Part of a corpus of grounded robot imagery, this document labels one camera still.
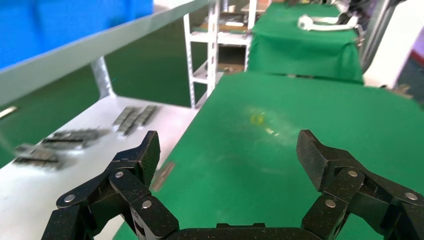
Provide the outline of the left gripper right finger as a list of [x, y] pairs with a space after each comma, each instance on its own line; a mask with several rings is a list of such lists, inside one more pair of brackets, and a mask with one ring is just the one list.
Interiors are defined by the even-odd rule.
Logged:
[[334, 240], [349, 216], [362, 218], [386, 240], [424, 237], [424, 197], [366, 169], [348, 151], [326, 146], [307, 129], [296, 154], [320, 193], [301, 221], [304, 230]]

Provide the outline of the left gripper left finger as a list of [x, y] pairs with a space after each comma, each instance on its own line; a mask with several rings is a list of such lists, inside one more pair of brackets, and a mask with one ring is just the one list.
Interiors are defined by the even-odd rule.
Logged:
[[154, 130], [139, 146], [118, 152], [102, 173], [57, 199], [42, 238], [92, 240], [117, 216], [140, 240], [165, 240], [176, 233], [177, 218], [150, 191], [160, 153]]

